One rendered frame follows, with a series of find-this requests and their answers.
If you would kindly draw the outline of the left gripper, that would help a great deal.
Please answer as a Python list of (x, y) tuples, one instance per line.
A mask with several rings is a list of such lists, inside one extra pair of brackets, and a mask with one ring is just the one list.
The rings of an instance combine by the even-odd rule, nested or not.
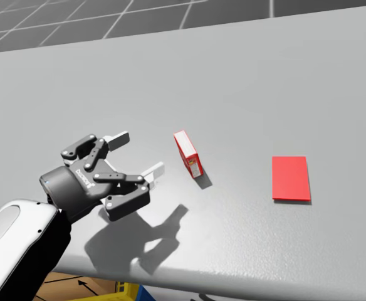
[(110, 221), (117, 221), (150, 203), (150, 190), (165, 172), (158, 162), (138, 175), (116, 172), (105, 160), (109, 152), (130, 142), (127, 131), (97, 137), (88, 134), (65, 147), (60, 166), (39, 181), (51, 204), (75, 223), (101, 203)]

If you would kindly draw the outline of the red carton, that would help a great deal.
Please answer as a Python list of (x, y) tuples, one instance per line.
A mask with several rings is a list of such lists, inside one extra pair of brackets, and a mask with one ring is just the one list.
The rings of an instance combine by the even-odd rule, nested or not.
[(173, 134), (182, 161), (193, 179), (203, 175), (203, 168), (193, 143), (186, 131), (181, 130)]

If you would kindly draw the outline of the brown box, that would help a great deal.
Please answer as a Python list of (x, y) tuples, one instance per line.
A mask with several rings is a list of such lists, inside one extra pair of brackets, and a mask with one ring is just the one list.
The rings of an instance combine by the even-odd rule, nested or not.
[(116, 282), (65, 273), (50, 273), (33, 301), (68, 301), (116, 291)]

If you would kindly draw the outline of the pink pad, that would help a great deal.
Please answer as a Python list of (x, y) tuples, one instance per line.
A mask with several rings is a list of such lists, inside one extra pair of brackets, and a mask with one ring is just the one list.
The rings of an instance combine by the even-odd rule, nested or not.
[(271, 168), (274, 200), (311, 201), (305, 156), (273, 156)]

